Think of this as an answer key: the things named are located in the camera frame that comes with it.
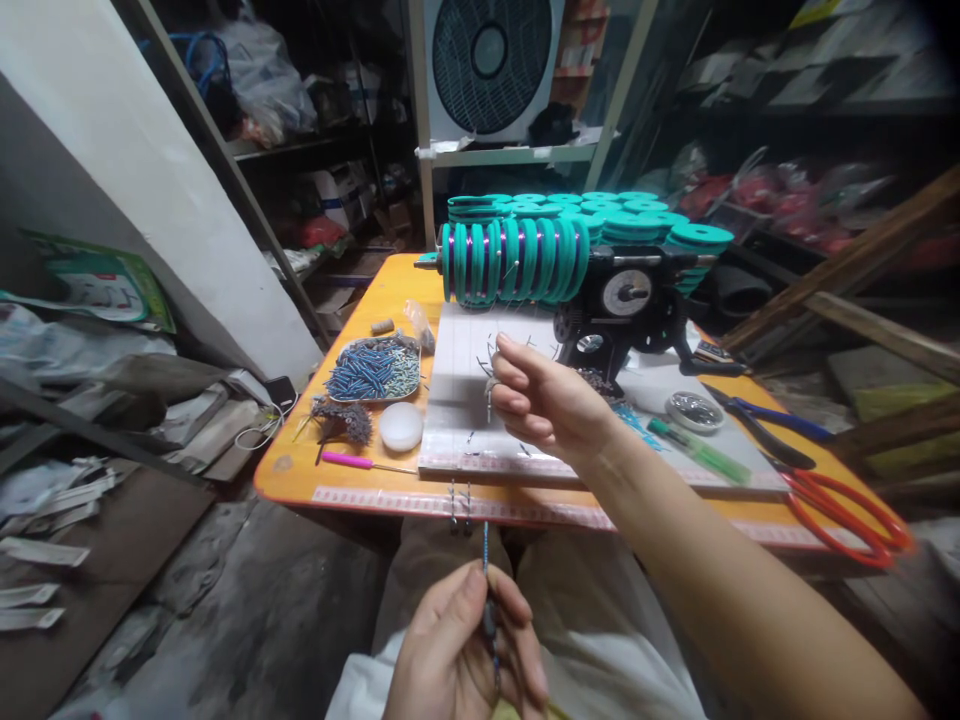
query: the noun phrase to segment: fan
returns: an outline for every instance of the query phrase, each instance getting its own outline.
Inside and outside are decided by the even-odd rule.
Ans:
[[[564,0],[426,0],[430,137],[522,141],[550,99]]]

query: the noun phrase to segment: red handle scissors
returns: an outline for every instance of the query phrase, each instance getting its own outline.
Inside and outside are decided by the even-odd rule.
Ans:
[[[768,457],[768,459],[777,472],[784,477],[792,491],[787,496],[787,507],[801,525],[834,552],[856,560],[862,565],[882,570],[893,565],[895,551],[902,552],[913,548],[913,539],[903,526],[863,493],[826,475],[810,470],[798,470],[773,458]],[[843,495],[863,508],[883,527],[886,534],[877,532],[850,512],[827,492],[828,489]],[[842,528],[856,535],[866,544],[868,550],[856,550],[834,538],[817,523],[804,503],[816,508]]]

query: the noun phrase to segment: pink tool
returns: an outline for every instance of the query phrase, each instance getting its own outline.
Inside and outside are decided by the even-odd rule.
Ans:
[[[361,458],[356,455],[344,455],[342,453],[332,453],[324,452],[321,457],[325,462],[332,462],[336,465],[348,465],[349,467],[358,467],[363,468],[364,470],[369,470],[370,468],[377,468],[378,470],[392,470],[393,472],[405,472],[410,475],[417,475],[416,470],[408,470],[407,468],[395,468],[389,465],[378,465],[373,460],[369,458]]]

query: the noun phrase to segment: white wall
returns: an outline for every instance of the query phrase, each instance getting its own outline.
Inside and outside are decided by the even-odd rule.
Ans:
[[[224,361],[300,386],[296,307],[109,0],[0,2],[0,212],[134,252]]]

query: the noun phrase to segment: human hand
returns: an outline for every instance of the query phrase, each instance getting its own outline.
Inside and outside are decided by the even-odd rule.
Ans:
[[[493,657],[481,627],[487,578],[478,561],[430,588],[414,613],[390,683],[384,720],[487,720],[500,694],[523,720],[546,717],[547,676],[533,612],[509,575],[489,566],[489,590],[500,607]]]
[[[576,468],[603,449],[619,422],[580,373],[497,335],[493,406],[507,432]]]

